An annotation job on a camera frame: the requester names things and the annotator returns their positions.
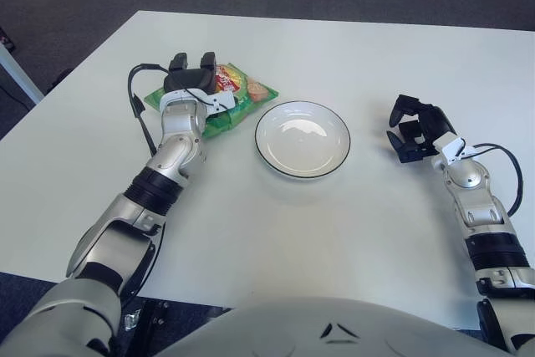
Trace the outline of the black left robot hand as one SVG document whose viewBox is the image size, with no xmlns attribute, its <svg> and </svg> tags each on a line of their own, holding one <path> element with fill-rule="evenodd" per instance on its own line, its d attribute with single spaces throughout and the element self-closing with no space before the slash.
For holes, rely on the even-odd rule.
<svg viewBox="0 0 535 357">
<path fill-rule="evenodd" d="M 216 55 L 205 52 L 201 58 L 200 67 L 187 68 L 187 53 L 178 53 L 170 62 L 168 75 L 164 79 L 165 93 L 180 89 L 200 89 L 208 95 L 216 93 Z"/>
</svg>

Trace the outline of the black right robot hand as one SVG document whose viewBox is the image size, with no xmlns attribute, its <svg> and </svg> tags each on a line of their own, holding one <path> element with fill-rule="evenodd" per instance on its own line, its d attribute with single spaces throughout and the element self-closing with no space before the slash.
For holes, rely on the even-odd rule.
<svg viewBox="0 0 535 357">
<path fill-rule="evenodd" d="M 389 126 L 397 127 L 401 134 L 399 137 L 390 130 L 386 131 L 401 163 L 422 161 L 438 155 L 433 142 L 447 132 L 456 133 L 441 108 L 403 94 L 395 101 Z"/>
</svg>

